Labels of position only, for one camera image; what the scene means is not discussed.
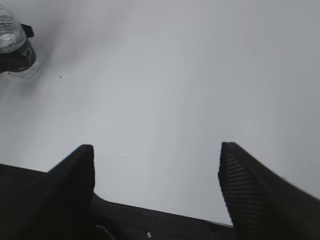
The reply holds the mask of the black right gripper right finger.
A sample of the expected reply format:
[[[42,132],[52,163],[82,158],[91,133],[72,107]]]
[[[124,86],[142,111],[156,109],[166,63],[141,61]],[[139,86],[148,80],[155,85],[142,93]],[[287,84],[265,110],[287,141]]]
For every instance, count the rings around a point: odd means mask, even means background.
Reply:
[[[221,144],[218,179],[239,240],[318,240],[320,200],[235,142]]]

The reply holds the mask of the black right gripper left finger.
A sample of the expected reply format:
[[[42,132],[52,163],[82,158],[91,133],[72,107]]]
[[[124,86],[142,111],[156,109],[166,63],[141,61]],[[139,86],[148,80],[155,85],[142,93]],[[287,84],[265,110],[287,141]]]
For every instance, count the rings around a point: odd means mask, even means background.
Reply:
[[[39,240],[82,240],[91,228],[95,187],[94,148],[83,144],[47,173],[50,194],[37,219]]]

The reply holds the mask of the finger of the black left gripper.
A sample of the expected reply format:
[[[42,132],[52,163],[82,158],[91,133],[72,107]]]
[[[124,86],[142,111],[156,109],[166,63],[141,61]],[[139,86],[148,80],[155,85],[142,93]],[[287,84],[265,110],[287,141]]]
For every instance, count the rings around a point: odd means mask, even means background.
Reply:
[[[33,28],[30,25],[21,24],[26,39],[21,46],[8,53],[0,54],[0,72],[22,72],[34,65],[34,48],[29,38],[34,37]]]

